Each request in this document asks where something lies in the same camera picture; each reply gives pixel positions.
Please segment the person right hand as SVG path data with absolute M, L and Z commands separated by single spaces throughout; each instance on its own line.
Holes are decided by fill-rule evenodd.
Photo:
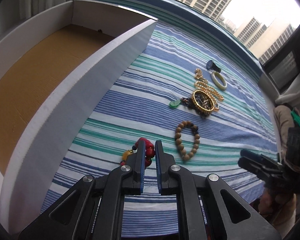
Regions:
M 277 231 L 289 231 L 296 220 L 296 194 L 279 194 L 265 187 L 258 213 Z

